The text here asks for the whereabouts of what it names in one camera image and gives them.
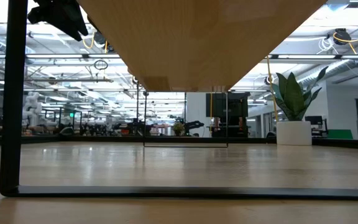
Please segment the white planter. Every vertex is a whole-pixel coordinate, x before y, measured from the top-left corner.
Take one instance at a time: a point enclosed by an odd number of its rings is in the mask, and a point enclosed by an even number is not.
[[[287,146],[311,146],[309,121],[283,121],[277,123],[277,144]]]

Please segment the wooden floor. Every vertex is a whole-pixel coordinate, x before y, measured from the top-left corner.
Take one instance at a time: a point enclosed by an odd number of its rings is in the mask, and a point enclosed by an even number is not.
[[[358,149],[51,142],[23,145],[21,164],[22,185],[358,189]],[[358,202],[0,196],[0,223],[358,223]]]

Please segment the yellow cable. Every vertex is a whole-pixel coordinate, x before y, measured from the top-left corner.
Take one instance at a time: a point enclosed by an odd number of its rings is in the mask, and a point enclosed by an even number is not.
[[[276,107],[276,98],[274,97],[274,91],[273,91],[273,79],[272,79],[272,73],[270,73],[270,60],[269,56],[267,56],[267,71],[268,71],[268,80],[270,82],[270,91],[273,95],[273,104],[274,104],[274,114],[276,116],[276,122],[278,122],[278,115],[277,115],[277,107]]]
[[[353,43],[353,42],[357,42],[357,41],[358,41],[358,39],[357,39],[357,40],[342,40],[342,39],[337,38],[337,37],[335,36],[336,34],[337,34],[337,33],[335,32],[334,35],[333,35],[333,37],[334,37],[335,39],[339,40],[339,41],[342,41],[342,42]]]
[[[353,50],[354,54],[357,54],[356,50],[354,50],[352,43],[349,43],[349,45],[351,46],[351,49]]]
[[[212,93],[211,93],[211,100],[210,100],[210,109],[209,109],[209,115],[210,115],[210,118],[212,119]]]
[[[354,54],[357,54],[356,50],[354,49],[352,43],[349,43],[349,45],[351,46],[351,49],[353,50]]]
[[[91,46],[88,46],[86,43],[85,43],[85,39],[82,40],[82,43],[84,43],[84,46],[87,48],[87,49],[91,49],[93,47],[93,42],[94,42],[94,32],[92,34],[92,43],[91,43]]]

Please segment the black metal table leg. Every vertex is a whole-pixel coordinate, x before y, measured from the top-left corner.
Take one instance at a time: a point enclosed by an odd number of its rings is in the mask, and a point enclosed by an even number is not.
[[[3,195],[17,192],[19,186],[26,26],[27,0],[9,0],[0,168]]]

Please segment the green leaf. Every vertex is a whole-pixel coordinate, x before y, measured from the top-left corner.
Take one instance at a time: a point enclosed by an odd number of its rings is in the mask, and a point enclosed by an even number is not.
[[[298,85],[301,87],[302,93],[303,93],[303,84],[302,82],[298,82]]]
[[[313,93],[313,96],[311,97],[310,103],[313,102],[313,100],[315,100],[315,99],[317,98],[317,95],[318,95],[318,93],[320,92],[321,89],[322,89],[322,88],[316,90],[316,91]]]
[[[305,108],[305,101],[299,84],[296,82],[295,75],[290,74],[285,88],[284,103],[293,114],[298,114]]]
[[[287,116],[287,118],[290,121],[294,121],[295,120],[295,116],[292,112],[292,110],[290,110],[289,108],[287,108],[287,106],[285,105],[284,101],[281,99],[276,98],[276,104],[279,108],[281,108],[283,110],[283,112],[285,113],[285,116]]]
[[[316,86],[316,84],[326,75],[326,70],[327,70],[328,66],[323,68],[320,73],[317,76],[317,79],[314,81],[314,83],[310,84],[308,86],[308,90],[311,90],[313,87]]]
[[[311,102],[312,102],[314,99],[316,99],[317,94],[320,92],[321,89],[322,89],[322,88],[319,88],[318,90],[316,90],[316,91],[313,93],[313,96],[310,95],[309,98],[306,99],[306,101],[305,101],[305,106],[306,106],[306,107],[309,107],[310,104],[311,104]]]
[[[276,98],[279,98],[280,100],[283,100],[283,98],[281,97],[281,93],[280,93],[280,87],[278,87],[278,85],[273,83],[272,88],[273,88],[274,95],[276,96]]]
[[[277,77],[278,77],[278,86],[280,88],[280,95],[284,99],[285,88],[287,87],[287,79],[280,73],[277,73]]]
[[[306,101],[311,96],[311,90],[306,91],[303,94],[303,100]]]
[[[301,121],[307,110],[308,110],[308,107],[306,107],[301,113],[299,113],[298,116],[296,116],[295,121]]]
[[[322,88],[316,90],[316,91],[313,93],[313,96],[312,96],[312,95],[309,95],[309,98],[305,101],[305,109],[304,109],[301,113],[299,113],[299,114],[296,116],[296,118],[297,118],[298,121],[301,121],[301,120],[303,119],[303,117],[304,117],[306,111],[308,110],[308,108],[309,108],[311,102],[317,98],[317,95],[318,95],[318,93],[320,92],[321,89],[322,89]]]

